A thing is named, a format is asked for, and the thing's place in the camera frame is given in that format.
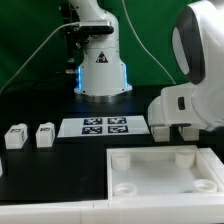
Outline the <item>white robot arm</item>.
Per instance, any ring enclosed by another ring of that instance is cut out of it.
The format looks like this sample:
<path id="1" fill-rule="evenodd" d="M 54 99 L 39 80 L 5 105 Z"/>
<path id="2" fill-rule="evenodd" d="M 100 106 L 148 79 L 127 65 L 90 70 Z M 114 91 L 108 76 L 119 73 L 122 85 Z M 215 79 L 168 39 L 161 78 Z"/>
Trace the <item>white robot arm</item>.
<path id="1" fill-rule="evenodd" d="M 87 36 L 75 92 L 111 98 L 129 91 L 116 17 L 97 0 L 68 1 L 79 17 L 75 31 Z M 148 108 L 148 123 L 205 130 L 224 126 L 224 0 L 187 5 L 173 28 L 172 50 L 188 82 L 161 91 Z"/>

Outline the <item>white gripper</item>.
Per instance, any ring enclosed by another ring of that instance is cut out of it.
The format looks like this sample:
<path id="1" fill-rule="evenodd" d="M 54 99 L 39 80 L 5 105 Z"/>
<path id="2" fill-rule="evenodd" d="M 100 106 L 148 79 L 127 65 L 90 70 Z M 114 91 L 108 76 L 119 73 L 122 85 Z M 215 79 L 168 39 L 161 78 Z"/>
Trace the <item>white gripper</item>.
<path id="1" fill-rule="evenodd" d="M 207 131 L 224 127 L 224 97 L 209 97 L 203 103 L 191 83 L 163 88 L 148 107 L 148 124 Z"/>

